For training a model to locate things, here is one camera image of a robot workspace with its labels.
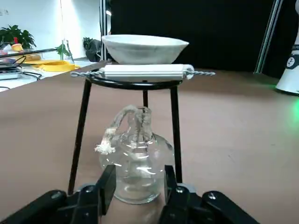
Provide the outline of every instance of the glass bottle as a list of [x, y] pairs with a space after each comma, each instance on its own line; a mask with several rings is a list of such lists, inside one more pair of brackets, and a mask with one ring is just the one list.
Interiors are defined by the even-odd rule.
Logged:
[[[128, 129], [117, 133], [128, 115]], [[174, 166], [173, 147], [151, 130], [151, 110], [127, 106], [115, 117], [95, 149], [100, 152], [100, 164], [116, 165], [114, 196], [130, 204], [153, 201], [164, 184], [164, 166]]]

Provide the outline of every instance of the black tripod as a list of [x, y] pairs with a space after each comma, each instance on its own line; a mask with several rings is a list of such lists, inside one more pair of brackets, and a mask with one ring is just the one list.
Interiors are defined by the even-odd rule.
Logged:
[[182, 80], [152, 82], [152, 83], [143, 81], [143, 82], [132, 83], [132, 82], [108, 80], [96, 76], [86, 77], [82, 102], [81, 102], [78, 127], [77, 127], [77, 135], [76, 135], [75, 148], [73, 153], [73, 160], [71, 165], [68, 195], [72, 195], [74, 192], [79, 156], [81, 151], [81, 143], [82, 143], [86, 113], [87, 113], [92, 84], [105, 86], [109, 88], [115, 88], [115, 89], [123, 89], [123, 90], [142, 90], [143, 105], [146, 107], [148, 107], [149, 105], [148, 91], [170, 89], [176, 179], [178, 183], [182, 183], [183, 178], [182, 178], [182, 162], [181, 162], [181, 143], [180, 143], [179, 116], [178, 116], [178, 85], [180, 85], [181, 83]]

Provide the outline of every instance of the white ceramic tube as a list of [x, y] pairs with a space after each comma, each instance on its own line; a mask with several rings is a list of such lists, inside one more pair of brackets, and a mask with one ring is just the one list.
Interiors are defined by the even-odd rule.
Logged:
[[112, 80], [182, 80], [190, 79], [194, 68], [189, 64], [106, 65], [101, 69]]

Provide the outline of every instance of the potted plant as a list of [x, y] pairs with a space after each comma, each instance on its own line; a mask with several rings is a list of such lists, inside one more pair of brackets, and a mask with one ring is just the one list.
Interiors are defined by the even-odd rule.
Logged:
[[15, 44], [14, 38], [18, 39], [24, 49], [32, 49], [36, 47], [34, 43], [33, 35], [31, 35], [27, 30], [20, 30], [18, 25], [8, 26], [8, 28], [2, 27], [0, 29], [0, 43], [7, 42], [11, 45]]

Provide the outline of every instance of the brown table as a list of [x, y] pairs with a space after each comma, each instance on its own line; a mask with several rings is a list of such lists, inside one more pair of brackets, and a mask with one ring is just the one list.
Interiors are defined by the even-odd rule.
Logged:
[[[83, 82], [65, 73], [0, 94], [1, 218], [48, 190], [67, 190]], [[219, 72], [179, 87], [183, 179], [199, 194], [222, 191], [263, 224], [292, 224], [299, 220], [299, 98], [275, 92], [275, 82]], [[128, 104], [141, 105], [141, 92], [92, 88], [76, 187], [98, 179], [93, 148]], [[149, 106], [153, 130], [172, 142], [169, 92], [150, 92]], [[141, 206], [114, 199], [103, 223], [155, 223], [162, 205], [162, 198]]]

